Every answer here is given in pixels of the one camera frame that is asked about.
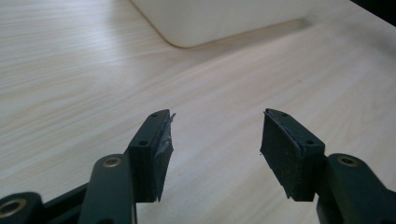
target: white plastic box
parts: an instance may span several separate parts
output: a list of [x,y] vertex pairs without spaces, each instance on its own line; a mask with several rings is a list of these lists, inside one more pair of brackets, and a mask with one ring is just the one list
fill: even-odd
[[299,19],[315,0],[132,0],[171,44],[189,48]]

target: screw hole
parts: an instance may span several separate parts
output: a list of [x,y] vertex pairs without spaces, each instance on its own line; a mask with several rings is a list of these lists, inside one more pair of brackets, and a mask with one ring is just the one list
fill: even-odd
[[357,167],[358,166],[358,162],[355,161],[352,158],[349,157],[345,157],[345,156],[340,156],[338,157],[338,162],[340,162],[341,164],[345,165],[345,166],[350,166],[350,167]]
[[25,199],[13,199],[0,205],[0,218],[10,217],[19,211],[26,205]]
[[106,168],[115,167],[121,164],[121,159],[117,157],[108,158],[103,162],[103,166]]
[[145,146],[145,145],[147,145],[149,142],[148,141],[140,141],[139,142],[139,145],[140,146]]

